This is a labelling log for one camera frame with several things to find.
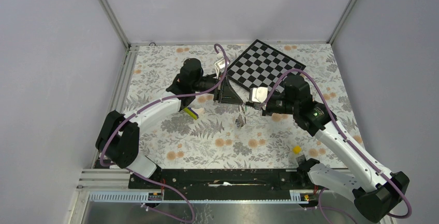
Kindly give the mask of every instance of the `table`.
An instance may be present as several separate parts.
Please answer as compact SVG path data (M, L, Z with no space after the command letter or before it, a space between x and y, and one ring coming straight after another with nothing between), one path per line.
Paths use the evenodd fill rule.
M360 132L329 44L276 44L274 48L304 63L324 93L331 110L346 130L362 144ZM246 44L224 46L233 61ZM187 58L201 60L204 73L214 73L217 60L212 45L142 46L136 59L124 112L157 99L171 85ZM231 82L247 101L248 92ZM311 86L314 97L318 97ZM190 105L204 108L205 114L194 120L183 111L165 118L141 134L139 152L166 169L248 169L296 168L292 152L300 146L307 158L316 158L331 168L346 166L321 142L310 137L294 123L291 115L260 116L247 108L247 124L235 126L238 106L213 102L212 95L198 96Z

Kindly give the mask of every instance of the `leaf pattern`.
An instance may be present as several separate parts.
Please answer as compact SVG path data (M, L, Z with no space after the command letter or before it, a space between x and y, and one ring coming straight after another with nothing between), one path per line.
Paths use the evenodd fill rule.
M305 71L317 82L346 130L352 136L360 136L331 46L272 46L306 65ZM233 61L248 45L224 47ZM132 111L160 97L179 73L184 60L190 57L201 61L205 74L215 72L213 63L217 57L213 46L140 47L124 111ZM248 98L246 90L230 83L242 99ZM313 87L311 93L320 101ZM190 107L204 108L205 113L198 120L183 112L167 116L141 135L139 151L162 168L295 168L298 156L292 148L300 146L307 158L319 159L333 168L345 167L324 144L298 128L292 116L263 117L259 111L248 108L246 125L237 128L237 106L218 104L211 95L202 95L197 96Z

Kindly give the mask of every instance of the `orange flower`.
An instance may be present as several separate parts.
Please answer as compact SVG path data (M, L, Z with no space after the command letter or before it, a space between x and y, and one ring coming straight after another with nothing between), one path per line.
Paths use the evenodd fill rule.
M206 102L206 97L205 96L200 96L200 97L198 97L197 101L199 103L204 103L204 102Z
M175 152L173 152L173 151L168 152L168 154L166 155L166 158L169 160L174 160L175 159Z
M363 143L363 139L361 138L360 135L354 135L354 139L358 142L358 144Z
M258 142L255 139L250 139L248 141L248 146L250 146L251 148L256 148L258 146Z
M281 121L281 118L282 118L282 116L281 116L280 114L272 114L272 115L271 115L271 119L272 119L274 122L280 122L280 121Z
M314 149L314 148L310 149L310 150L308 151L308 154L309 154L311 157L317 157L317 156L318 156L318 152L317 152L317 150Z
M223 145L224 145L224 140L223 140L223 139L216 139L216 140L215 140L215 145L216 145L217 147L221 147L221 146L223 146Z

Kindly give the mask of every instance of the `checkerboard black frame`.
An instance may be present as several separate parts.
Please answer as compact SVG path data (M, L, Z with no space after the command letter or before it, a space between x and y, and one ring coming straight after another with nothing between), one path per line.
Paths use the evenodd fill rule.
M255 40L227 69L229 79L250 91L267 87L270 91L279 77L289 69L305 69L301 62L276 50L260 40ZM281 83L277 88L284 91Z

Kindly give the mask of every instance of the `white wall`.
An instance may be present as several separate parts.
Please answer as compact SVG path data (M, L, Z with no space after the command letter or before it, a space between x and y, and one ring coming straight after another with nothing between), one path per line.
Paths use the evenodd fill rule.
M349 0L108 0L131 42L325 41Z
M367 149L411 182L413 216L437 223L439 0L358 0L334 44ZM405 214L404 203L397 213Z
M123 53L97 0L0 0L0 223L62 223Z

